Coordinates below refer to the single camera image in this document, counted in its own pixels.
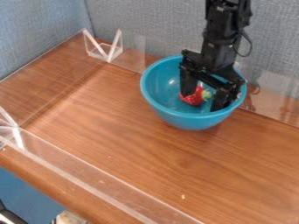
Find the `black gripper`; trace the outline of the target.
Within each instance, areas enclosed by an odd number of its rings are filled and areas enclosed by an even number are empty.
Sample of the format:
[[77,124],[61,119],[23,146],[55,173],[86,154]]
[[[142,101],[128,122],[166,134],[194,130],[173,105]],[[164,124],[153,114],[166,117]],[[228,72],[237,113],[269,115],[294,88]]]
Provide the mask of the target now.
[[182,97],[194,93],[198,81],[202,81],[216,90],[210,112],[224,109],[229,101],[237,99],[240,87],[245,81],[237,74],[232,62],[213,65],[205,53],[184,49],[181,51],[178,70]]

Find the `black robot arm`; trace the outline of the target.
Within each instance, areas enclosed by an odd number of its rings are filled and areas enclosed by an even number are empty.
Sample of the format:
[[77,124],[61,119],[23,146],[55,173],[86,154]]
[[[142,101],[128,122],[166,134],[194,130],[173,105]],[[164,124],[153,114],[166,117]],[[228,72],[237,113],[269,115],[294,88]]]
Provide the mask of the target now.
[[210,86],[214,98],[209,111],[224,109],[237,98],[245,80],[234,70],[241,38],[252,44],[244,28],[252,16],[250,0],[205,0],[205,28],[200,52],[181,51],[180,93],[188,97],[196,91],[197,82]]

